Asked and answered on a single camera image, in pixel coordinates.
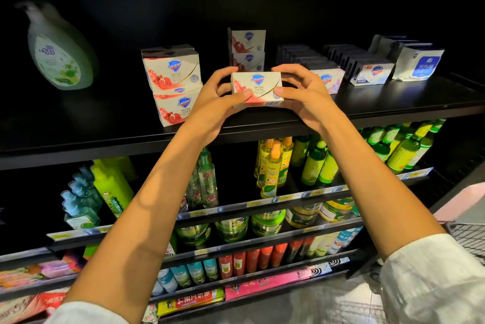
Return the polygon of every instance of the hand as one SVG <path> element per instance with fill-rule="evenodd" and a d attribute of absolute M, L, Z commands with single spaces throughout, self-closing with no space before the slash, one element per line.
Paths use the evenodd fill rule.
<path fill-rule="evenodd" d="M 219 82 L 224 77 L 237 71 L 238 68 L 233 66 L 214 71 L 201 89 L 190 115 L 185 120 L 183 127 L 190 127 L 191 133 L 200 135 L 202 146 L 206 146 L 216 138 L 226 118 L 244 109 L 234 108 L 234 106 L 243 103 L 253 95 L 251 89 L 246 89 L 239 93 L 220 97 L 222 94 L 231 91 L 231 84 L 219 85 Z"/>
<path fill-rule="evenodd" d="M 322 80 L 300 64 L 282 64 L 271 70 L 280 71 L 284 82 L 296 86 L 273 89 L 285 99 L 283 107 L 293 110 L 309 128 L 322 135 L 325 116 L 333 109 L 329 107 L 336 107 Z"/>

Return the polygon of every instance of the blue shield logo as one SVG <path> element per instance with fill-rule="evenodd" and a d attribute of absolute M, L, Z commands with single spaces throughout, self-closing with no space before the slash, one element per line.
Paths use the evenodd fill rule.
<path fill-rule="evenodd" d="M 168 62 L 168 68 L 173 72 L 177 72 L 182 66 L 182 62 L 180 60 L 172 60 Z"/>
<path fill-rule="evenodd" d="M 179 106 L 187 108 L 190 104 L 190 100 L 191 100 L 190 97 L 184 97 L 184 98 L 179 99 Z"/>
<path fill-rule="evenodd" d="M 263 79 L 264 79 L 264 76 L 262 76 L 261 74 L 255 74 L 253 75 L 253 78 L 251 79 L 251 81 L 257 85 L 261 85 L 263 84 Z"/>
<path fill-rule="evenodd" d="M 330 83 L 332 81 L 332 76 L 330 74 L 324 74 L 324 75 L 320 76 L 320 79 L 322 79 L 322 82 L 324 82 L 324 84 L 326 84 L 326 83 Z"/>
<path fill-rule="evenodd" d="M 377 74 L 380 74 L 383 70 L 384 70 L 384 67 L 379 65 L 372 69 L 371 74 L 372 76 L 376 76 Z"/>

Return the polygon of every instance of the person's right hand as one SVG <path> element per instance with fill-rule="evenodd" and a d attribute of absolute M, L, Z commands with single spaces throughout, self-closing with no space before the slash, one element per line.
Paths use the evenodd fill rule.
<path fill-rule="evenodd" d="M 309 128 L 321 135 L 324 116 L 336 105 L 319 76 L 300 64 L 282 64 L 271 70 L 280 71 L 284 82 L 296 86 L 273 89 L 276 95 L 285 99 L 283 107 L 293 110 Z"/>

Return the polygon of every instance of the blue label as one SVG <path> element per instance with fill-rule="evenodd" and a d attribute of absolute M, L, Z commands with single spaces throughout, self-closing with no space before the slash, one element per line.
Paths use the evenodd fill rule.
<path fill-rule="evenodd" d="M 180 60 L 172 60 L 168 62 L 168 68 L 173 72 L 177 72 L 181 66 L 182 62 Z"/>
<path fill-rule="evenodd" d="M 418 61 L 418 64 L 411 74 L 415 78 L 426 78 L 433 74 L 434 69 L 440 62 L 439 56 L 423 56 Z"/>
<path fill-rule="evenodd" d="M 264 79 L 264 76 L 262 76 L 261 74 L 255 74 L 253 75 L 253 78 L 251 79 L 251 81 L 257 85 L 261 85 L 263 84 L 263 79 Z"/>
<path fill-rule="evenodd" d="M 376 76 L 377 74 L 380 74 L 383 70 L 384 70 L 384 67 L 378 65 L 372 69 L 371 74 L 372 76 Z"/>
<path fill-rule="evenodd" d="M 332 76 L 330 74 L 324 74 L 324 75 L 320 76 L 320 79 L 322 79 L 322 82 L 324 82 L 324 84 L 326 84 L 326 83 L 330 83 L 332 81 Z"/>
<path fill-rule="evenodd" d="M 182 106 L 184 108 L 187 108 L 187 106 L 190 104 L 190 97 L 183 97 L 179 99 L 179 106 Z"/>

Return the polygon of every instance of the stacked soap box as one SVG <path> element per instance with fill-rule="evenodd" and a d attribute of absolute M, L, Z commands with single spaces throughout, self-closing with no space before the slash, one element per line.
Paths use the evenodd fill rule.
<path fill-rule="evenodd" d="M 427 80 L 440 62 L 444 49 L 405 35 L 376 34 L 369 52 L 396 64 L 392 78 L 403 82 Z"/>
<path fill-rule="evenodd" d="M 229 65 L 239 67 L 239 72 L 264 70 L 264 41 L 266 31 L 233 31 L 227 28 Z"/>
<path fill-rule="evenodd" d="M 307 45 L 279 45 L 276 64 L 300 64 L 317 74 L 330 94 L 336 94 L 342 83 L 344 71 Z"/>
<path fill-rule="evenodd" d="M 324 45 L 324 56 L 345 71 L 344 79 L 355 86 L 384 84 L 394 64 L 355 45 Z"/>
<path fill-rule="evenodd" d="M 184 122 L 202 88 L 199 54 L 174 45 L 143 49 L 142 59 L 161 124 Z"/>

